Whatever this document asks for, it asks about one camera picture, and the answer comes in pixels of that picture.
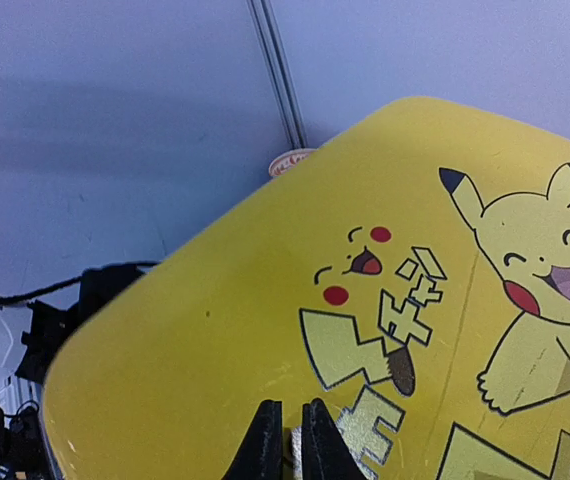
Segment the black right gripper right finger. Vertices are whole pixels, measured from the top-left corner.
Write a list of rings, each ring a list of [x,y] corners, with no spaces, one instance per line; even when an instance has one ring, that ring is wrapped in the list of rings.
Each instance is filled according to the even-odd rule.
[[[303,405],[301,455],[305,480],[366,479],[320,398]]]

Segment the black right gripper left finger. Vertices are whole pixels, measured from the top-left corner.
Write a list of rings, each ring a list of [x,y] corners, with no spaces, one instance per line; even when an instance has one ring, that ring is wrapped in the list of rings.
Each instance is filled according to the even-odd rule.
[[[222,479],[281,480],[282,478],[282,402],[264,400],[258,406]]]

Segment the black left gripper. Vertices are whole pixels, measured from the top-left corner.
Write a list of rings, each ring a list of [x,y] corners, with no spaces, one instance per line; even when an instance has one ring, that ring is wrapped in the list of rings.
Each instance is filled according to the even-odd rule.
[[[31,312],[30,329],[20,337],[26,350],[14,375],[42,387],[56,354],[71,335],[144,274],[143,265],[108,265],[26,294],[0,296],[0,309],[22,306]],[[75,284],[78,301],[66,310],[38,299]],[[0,406],[0,471],[56,469],[41,418],[41,403],[35,398],[26,399],[10,413]]]

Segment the yellow Pikachu suitcase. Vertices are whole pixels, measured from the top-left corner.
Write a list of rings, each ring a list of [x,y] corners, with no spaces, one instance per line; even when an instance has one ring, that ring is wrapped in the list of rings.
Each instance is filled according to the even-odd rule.
[[[397,100],[81,327],[43,421],[67,479],[220,479],[321,399],[367,479],[570,479],[570,140]]]

